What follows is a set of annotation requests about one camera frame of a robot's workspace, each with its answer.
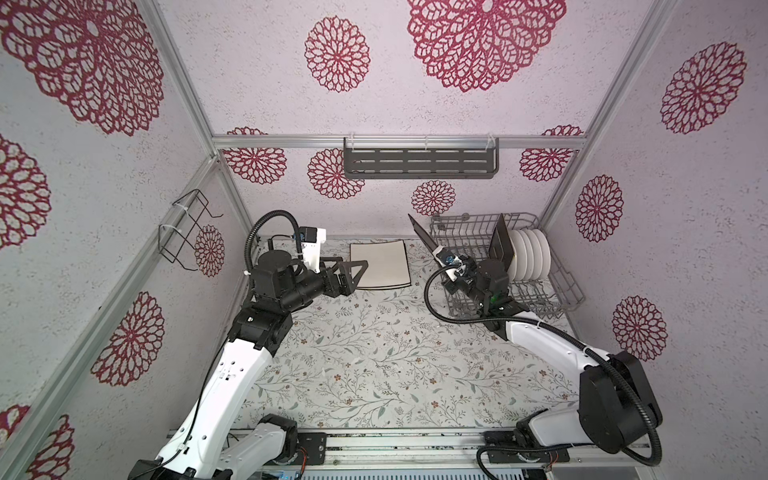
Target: white plate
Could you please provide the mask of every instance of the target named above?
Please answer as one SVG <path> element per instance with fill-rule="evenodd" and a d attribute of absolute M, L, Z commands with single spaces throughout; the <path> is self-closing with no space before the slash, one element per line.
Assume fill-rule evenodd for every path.
<path fill-rule="evenodd" d="M 515 273 L 518 269 L 518 256 L 512 255 L 512 261 L 509 263 L 509 268 L 507 269 L 507 276 L 509 276 L 509 281 L 512 281 L 515 279 Z"/>
<path fill-rule="evenodd" d="M 523 276 L 523 281 L 527 282 L 531 279 L 533 276 L 533 246 L 531 245 L 531 239 L 528 238 L 528 235 L 526 235 L 523 232 L 519 232 L 520 236 L 523 237 L 523 242 L 525 243 L 525 275 Z"/>
<path fill-rule="evenodd" d="M 541 230 L 531 231 L 536 238 L 538 238 L 539 245 L 541 245 L 541 256 L 544 261 L 541 266 L 541 276 L 539 278 L 547 278 L 547 276 L 549 276 L 549 267 L 552 266 L 552 255 L 549 253 L 549 242 Z"/>
<path fill-rule="evenodd" d="M 512 248 L 515 249 L 515 259 L 517 259 L 515 276 L 510 280 L 519 282 L 520 280 L 523 280 L 523 276 L 525 276 L 525 271 L 528 264 L 528 261 L 526 260 L 528 256 L 526 255 L 525 251 L 525 242 L 523 241 L 522 233 L 518 232 L 517 230 L 510 230 L 509 238 L 512 240 Z"/>
<path fill-rule="evenodd" d="M 533 275 L 531 280 L 538 280 L 541 277 L 541 268 L 544 266 L 544 258 L 541 253 L 541 244 L 538 242 L 538 237 L 531 230 L 523 230 L 528 239 L 531 241 L 531 248 L 533 248 Z"/>

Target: red flower pattern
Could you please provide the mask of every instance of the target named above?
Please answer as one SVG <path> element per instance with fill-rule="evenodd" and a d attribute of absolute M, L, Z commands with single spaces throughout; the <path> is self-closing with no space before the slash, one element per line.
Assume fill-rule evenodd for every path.
<path fill-rule="evenodd" d="M 584 132 L 573 125 L 558 125 L 543 135 L 581 135 Z M 520 171 L 526 178 L 537 182 L 560 177 L 574 151 L 570 148 L 527 148 L 520 157 Z"/>
<path fill-rule="evenodd" d="M 24 405 L 14 405 L 10 409 L 0 412 L 0 449 L 11 437 L 27 412 L 29 412 L 29 406 Z"/>
<path fill-rule="evenodd" d="M 38 162 L 0 135 L 0 250 L 37 234 L 51 211 L 50 196 Z"/>
<path fill-rule="evenodd" d="M 624 200 L 619 183 L 607 175 L 588 181 L 576 202 L 576 225 L 591 242 L 607 239 L 619 226 Z"/>
<path fill-rule="evenodd" d="M 448 182 L 430 180 L 419 185 L 411 196 L 411 206 L 427 217 L 446 212 L 456 200 L 456 192 Z"/>
<path fill-rule="evenodd" d="M 349 91 L 366 77 L 371 58 L 357 25 L 339 17 L 315 24 L 304 42 L 306 66 L 330 91 Z"/>
<path fill-rule="evenodd" d="M 619 302 L 613 325 L 621 348 L 638 359 L 655 359 L 667 346 L 667 323 L 647 298 L 628 296 Z"/>
<path fill-rule="evenodd" d="M 350 180 L 344 175 L 344 153 L 338 148 L 317 152 L 306 174 L 315 190 L 337 200 L 354 197 L 366 184 L 365 180 Z"/>
<path fill-rule="evenodd" d="M 77 120 L 133 135 L 159 115 L 163 70 L 131 0 L 0 0 L 0 30 L 40 91 Z"/>
<path fill-rule="evenodd" d="M 237 127 L 227 134 L 266 135 L 250 127 Z M 237 148 L 222 153 L 234 173 L 255 184 L 271 184 L 286 173 L 286 156 L 282 148 Z"/>
<path fill-rule="evenodd" d="M 69 472 L 69 461 L 74 452 L 69 415 L 62 415 L 56 430 L 48 434 L 43 448 L 27 468 L 27 480 L 61 480 Z"/>
<path fill-rule="evenodd" d="M 414 55 L 444 87 L 488 90 L 551 40 L 565 0 L 408 0 Z"/>
<path fill-rule="evenodd" d="M 224 265 L 224 240 L 213 225 L 200 229 L 194 241 L 194 259 L 205 276 L 214 276 Z"/>
<path fill-rule="evenodd" d="M 163 311 L 148 292 L 139 293 L 107 345 L 91 367 L 99 383 L 112 386 L 134 382 L 149 370 L 163 346 Z"/>
<path fill-rule="evenodd" d="M 674 133 L 700 130 L 725 113 L 744 83 L 744 52 L 723 41 L 687 59 L 661 99 L 661 121 Z"/>

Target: floral tablecloth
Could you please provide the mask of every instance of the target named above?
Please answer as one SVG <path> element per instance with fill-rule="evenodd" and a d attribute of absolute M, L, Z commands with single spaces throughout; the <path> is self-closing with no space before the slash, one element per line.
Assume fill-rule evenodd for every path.
<path fill-rule="evenodd" d="M 371 241 L 383 240 L 328 240 L 323 255 L 348 260 L 350 243 Z M 300 428 L 500 427 L 578 400 L 578 386 L 525 349 L 482 325 L 431 316 L 423 290 L 436 263 L 420 242 L 407 240 L 406 248 L 410 287 L 321 296 L 294 313 L 233 428 L 253 428 L 267 413 Z M 429 298 L 447 314 L 439 282 Z M 571 331 L 565 316 L 550 323 Z"/>

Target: dish rack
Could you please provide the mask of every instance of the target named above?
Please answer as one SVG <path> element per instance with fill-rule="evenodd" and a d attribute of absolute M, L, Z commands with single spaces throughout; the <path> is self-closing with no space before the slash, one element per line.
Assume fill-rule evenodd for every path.
<path fill-rule="evenodd" d="M 456 253 L 467 253 L 476 260 L 488 258 L 493 230 L 499 214 L 454 215 L 441 217 L 435 215 L 429 223 L 429 233 L 435 241 Z M 509 230 L 538 228 L 538 217 L 534 214 L 503 214 Z M 560 316 L 571 312 L 584 302 L 584 294 L 573 275 L 568 272 L 558 256 L 551 249 L 551 267 L 546 280 L 510 282 L 510 294 L 516 301 L 528 306 L 542 319 Z M 453 295 L 445 291 L 450 316 L 454 318 L 474 318 L 477 307 L 464 293 Z"/>

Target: metal profile beam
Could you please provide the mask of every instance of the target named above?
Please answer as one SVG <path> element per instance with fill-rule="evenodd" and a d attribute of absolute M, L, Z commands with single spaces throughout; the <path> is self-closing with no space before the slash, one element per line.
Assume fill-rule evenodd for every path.
<path fill-rule="evenodd" d="M 564 208 L 564 202 L 578 186 L 578 179 L 589 165 L 591 154 L 606 134 L 611 122 L 616 117 L 619 107 L 627 97 L 634 81 L 640 76 L 645 62 L 650 57 L 664 27 L 672 16 L 678 0 L 655 0 L 645 15 L 640 31 L 635 36 L 629 52 L 619 67 L 611 86 L 592 122 L 587 128 L 587 142 L 575 152 L 565 167 L 560 182 L 539 216 L 541 228 L 548 231 L 554 219 Z"/>
<path fill-rule="evenodd" d="M 246 226 L 246 231 L 250 230 L 253 222 L 251 221 L 245 203 L 240 196 L 240 192 L 235 187 L 232 179 L 232 172 L 227 168 L 226 162 L 223 161 L 223 158 L 221 158 L 217 148 L 214 146 L 210 123 L 200 104 L 200 99 L 195 92 L 192 80 L 190 80 L 190 76 L 187 73 L 187 69 L 184 67 L 184 62 L 181 60 L 176 43 L 170 35 L 168 25 L 163 18 L 160 6 L 155 0 L 135 0 L 135 3 L 139 9 L 139 13 L 141 13 L 144 23 L 147 25 L 147 30 L 149 30 L 157 50 L 160 52 L 160 56 L 163 58 L 164 72 L 176 85 L 176 89 L 181 96 L 181 101 L 192 120 L 192 124 L 195 127 L 197 136 L 200 138 L 200 142 L 209 155 L 217 155 L 219 157 L 219 162 L 222 166 L 221 171 L 225 176 L 223 182 L 224 190 L 235 207 L 235 211 L 239 217 L 238 220 L 241 224 Z"/>
<path fill-rule="evenodd" d="M 475 450 L 485 445 L 484 432 L 509 429 L 430 428 L 430 429 L 299 429 L 301 433 L 324 432 L 326 461 L 324 465 L 307 466 L 307 470 L 355 469 L 440 469 L 477 468 Z M 243 438 L 252 430 L 231 430 Z M 636 442 L 632 448 L 641 455 L 649 455 L 647 443 Z M 558 464 L 559 468 L 598 466 L 629 466 L 638 464 L 624 453 L 612 455 L 594 446 L 569 449 L 571 461 Z M 520 468 L 520 464 L 485 464 L 494 468 Z M 526 468 L 542 468 L 545 463 L 526 463 Z M 265 465 L 264 470 L 285 467 Z"/>
<path fill-rule="evenodd" d="M 192 176 L 192 180 L 184 191 L 201 188 L 215 172 L 215 158 L 207 158 Z M 175 225 L 184 215 L 182 209 L 172 207 L 160 223 Z M 167 237 L 172 232 L 171 229 L 167 229 L 161 240 L 167 241 Z M 88 371 L 109 336 L 118 327 L 159 258 L 157 234 L 153 229 L 147 242 L 118 284 L 109 293 L 84 332 L 45 383 L 43 390 L 32 403 L 29 413 L 22 420 L 19 430 L 10 437 L 2 449 L 2 456 L 0 456 L 2 480 L 25 478 L 27 467 L 42 448 L 48 434 L 55 429 L 61 411 L 83 372 Z"/>
<path fill-rule="evenodd" d="M 200 101 L 192 86 L 192 80 L 190 80 L 187 70 L 184 68 L 184 63 L 181 61 L 181 56 L 178 53 L 176 44 L 170 36 L 168 25 L 166 25 L 165 20 L 163 19 L 160 6 L 155 0 L 135 0 L 134 3 L 138 8 L 144 23 L 147 25 L 147 30 L 149 30 L 149 33 L 152 36 L 154 46 L 157 47 L 157 50 L 160 52 L 164 61 L 165 68 L 163 71 L 176 85 L 179 95 L 181 96 L 181 101 L 187 109 L 187 113 L 190 115 L 195 131 L 200 137 L 200 142 L 205 146 L 209 154 L 215 154 L 214 145 L 210 139 L 210 124 L 208 123 L 203 108 L 200 106 Z"/>
<path fill-rule="evenodd" d="M 479 149 L 494 145 L 492 137 L 469 135 L 214 135 L 214 146 L 227 148 L 464 148 Z M 508 135 L 498 138 L 500 148 L 582 148 L 587 138 L 578 136 Z"/>

